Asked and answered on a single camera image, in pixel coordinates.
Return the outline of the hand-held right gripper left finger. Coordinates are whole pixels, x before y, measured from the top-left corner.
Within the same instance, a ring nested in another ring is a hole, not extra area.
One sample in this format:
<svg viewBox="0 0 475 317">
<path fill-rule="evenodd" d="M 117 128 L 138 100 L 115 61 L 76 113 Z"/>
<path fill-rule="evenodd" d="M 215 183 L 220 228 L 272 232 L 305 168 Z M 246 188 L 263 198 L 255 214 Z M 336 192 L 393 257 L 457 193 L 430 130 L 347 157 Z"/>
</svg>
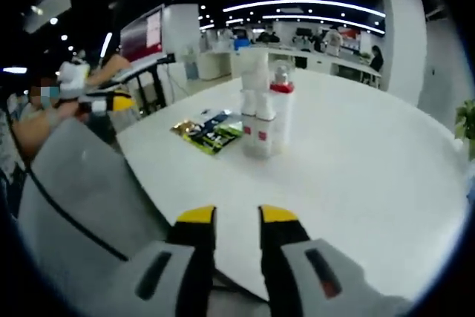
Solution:
<svg viewBox="0 0 475 317">
<path fill-rule="evenodd" d="M 155 241 L 115 273 L 112 316 L 205 316 L 213 285 L 216 207 L 180 215 L 165 241 Z"/>
</svg>

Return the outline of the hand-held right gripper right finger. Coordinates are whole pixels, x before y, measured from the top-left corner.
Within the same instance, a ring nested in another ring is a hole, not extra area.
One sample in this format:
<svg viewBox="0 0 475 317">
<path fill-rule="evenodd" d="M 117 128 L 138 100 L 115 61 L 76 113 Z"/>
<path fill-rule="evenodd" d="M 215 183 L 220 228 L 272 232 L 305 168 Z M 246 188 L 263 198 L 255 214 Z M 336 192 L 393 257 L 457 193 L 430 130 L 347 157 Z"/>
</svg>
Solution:
<svg viewBox="0 0 475 317">
<path fill-rule="evenodd" d="M 411 303 L 384 295 L 364 270 L 323 239 L 311 239 L 298 217 L 276 206 L 258 208 L 261 272 L 272 316 L 407 316 Z"/>
</svg>

